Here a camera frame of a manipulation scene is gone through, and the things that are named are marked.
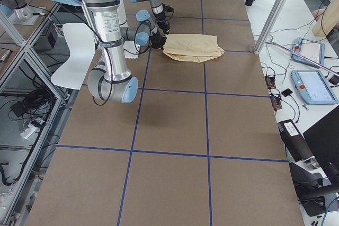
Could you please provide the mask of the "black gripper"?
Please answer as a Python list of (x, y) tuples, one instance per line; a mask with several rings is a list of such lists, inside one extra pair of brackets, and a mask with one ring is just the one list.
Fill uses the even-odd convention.
[(156, 22), (157, 25), (160, 26), (161, 30), (163, 31), (164, 34), (169, 34), (170, 33), (170, 24), (166, 20), (166, 15), (165, 13), (158, 13), (155, 14)]
[(151, 36), (151, 47), (154, 49), (163, 49), (165, 42), (166, 37), (162, 36), (160, 33), (156, 33)]

